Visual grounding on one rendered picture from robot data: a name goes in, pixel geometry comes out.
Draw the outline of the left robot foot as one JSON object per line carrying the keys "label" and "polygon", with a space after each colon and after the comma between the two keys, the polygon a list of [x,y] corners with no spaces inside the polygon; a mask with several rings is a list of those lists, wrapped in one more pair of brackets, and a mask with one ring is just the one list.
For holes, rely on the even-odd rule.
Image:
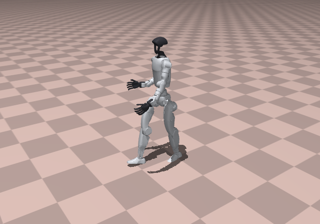
{"label": "left robot foot", "polygon": [[173,154],[173,155],[171,156],[171,158],[169,158],[167,161],[168,161],[168,162],[173,162],[173,161],[177,160],[177,159],[180,158],[180,157],[182,157],[182,153],[181,153],[181,152],[179,152],[179,155]]}

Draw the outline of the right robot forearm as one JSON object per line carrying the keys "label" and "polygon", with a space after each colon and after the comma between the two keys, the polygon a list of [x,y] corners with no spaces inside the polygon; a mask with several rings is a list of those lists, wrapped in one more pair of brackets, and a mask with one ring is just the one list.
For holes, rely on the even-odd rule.
{"label": "right robot forearm", "polygon": [[150,87],[154,84],[154,77],[152,77],[150,80],[146,81],[145,83],[141,83],[141,87]]}

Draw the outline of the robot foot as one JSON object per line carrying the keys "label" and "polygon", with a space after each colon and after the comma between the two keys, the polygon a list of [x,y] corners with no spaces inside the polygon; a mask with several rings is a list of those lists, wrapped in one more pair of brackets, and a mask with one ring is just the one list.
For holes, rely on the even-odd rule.
{"label": "robot foot", "polygon": [[134,158],[134,159],[132,159],[132,160],[127,161],[127,163],[129,163],[129,164],[139,164],[139,163],[145,164],[145,163],[146,163],[145,161],[146,161],[145,158],[138,159],[138,158],[136,157],[136,158]]}
{"label": "robot foot", "polygon": [[173,161],[177,160],[177,159],[180,158],[180,157],[182,157],[182,153],[181,153],[181,152],[179,152],[179,155],[173,154],[173,155],[171,156],[171,158],[169,158],[167,161],[168,161],[168,162],[173,162]]}

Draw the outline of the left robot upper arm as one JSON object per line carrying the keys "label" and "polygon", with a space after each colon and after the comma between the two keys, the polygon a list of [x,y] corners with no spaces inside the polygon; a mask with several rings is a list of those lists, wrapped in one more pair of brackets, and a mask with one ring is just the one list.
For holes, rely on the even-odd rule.
{"label": "left robot upper arm", "polygon": [[165,85],[166,85],[172,64],[168,60],[164,60],[161,67],[162,67],[161,81],[158,81],[156,84],[158,88],[160,88],[161,82],[165,82]]}

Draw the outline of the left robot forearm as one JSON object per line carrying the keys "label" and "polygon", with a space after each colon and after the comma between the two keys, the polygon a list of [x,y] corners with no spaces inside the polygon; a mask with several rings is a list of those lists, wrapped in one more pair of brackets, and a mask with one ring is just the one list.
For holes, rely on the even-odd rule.
{"label": "left robot forearm", "polygon": [[151,104],[152,106],[155,105],[156,102],[159,101],[159,98],[160,98],[161,94],[162,94],[162,93],[164,92],[164,90],[165,90],[165,87],[166,87],[165,85],[166,85],[165,82],[161,82],[160,87],[156,89],[156,92],[155,92],[155,94],[154,94],[153,97],[152,97],[153,100],[150,102],[150,104]]}

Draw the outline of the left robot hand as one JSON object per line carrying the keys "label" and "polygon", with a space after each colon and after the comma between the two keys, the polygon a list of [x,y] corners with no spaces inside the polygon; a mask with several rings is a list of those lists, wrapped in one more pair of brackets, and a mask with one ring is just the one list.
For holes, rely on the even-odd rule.
{"label": "left robot hand", "polygon": [[149,107],[152,107],[152,105],[150,104],[150,102],[152,101],[153,99],[150,99],[149,101],[147,101],[147,103],[144,103],[144,104],[137,104],[138,105],[141,105],[141,107],[139,108],[134,108],[136,112],[136,114],[138,115],[143,115],[148,109]]}

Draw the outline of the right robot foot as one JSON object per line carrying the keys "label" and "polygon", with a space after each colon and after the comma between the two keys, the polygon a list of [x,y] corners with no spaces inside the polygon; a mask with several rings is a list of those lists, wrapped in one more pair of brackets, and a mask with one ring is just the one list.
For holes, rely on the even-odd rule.
{"label": "right robot foot", "polygon": [[146,161],[145,158],[138,159],[138,158],[136,157],[136,158],[134,158],[134,159],[132,159],[132,160],[127,161],[127,163],[129,163],[129,164],[139,164],[139,163],[145,164],[145,163],[146,163],[145,161]]}

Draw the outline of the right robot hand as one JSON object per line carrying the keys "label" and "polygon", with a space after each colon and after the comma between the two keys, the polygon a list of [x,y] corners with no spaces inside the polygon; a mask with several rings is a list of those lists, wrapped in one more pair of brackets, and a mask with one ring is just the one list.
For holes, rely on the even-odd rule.
{"label": "right robot hand", "polygon": [[[141,83],[145,83],[145,82],[138,82],[138,81],[135,81],[135,80],[133,80],[133,79],[131,79],[131,81],[134,81],[134,82],[127,82],[127,83],[132,83],[132,84],[127,84],[127,88],[129,88],[129,87],[132,87],[132,88],[129,88],[128,90],[130,90],[130,89],[135,89],[135,88],[138,88],[138,87],[140,87],[140,88],[144,88],[144,87],[141,87]],[[129,85],[132,85],[132,86],[129,86]]]}

